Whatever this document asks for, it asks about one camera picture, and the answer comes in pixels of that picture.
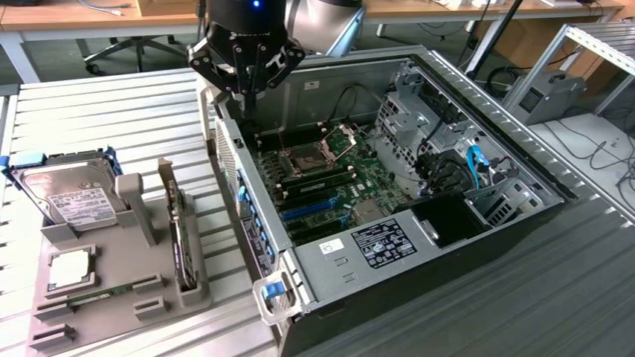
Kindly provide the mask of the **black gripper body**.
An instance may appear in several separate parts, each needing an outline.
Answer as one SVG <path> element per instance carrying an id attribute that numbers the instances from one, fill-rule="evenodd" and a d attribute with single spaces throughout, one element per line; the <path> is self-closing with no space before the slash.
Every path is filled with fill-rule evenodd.
<path id="1" fill-rule="evenodd" d="M 281 47 L 289 39 L 285 27 L 286 1 L 206 1 L 207 41 L 213 48 L 230 48 L 231 41 L 246 40 Z"/>

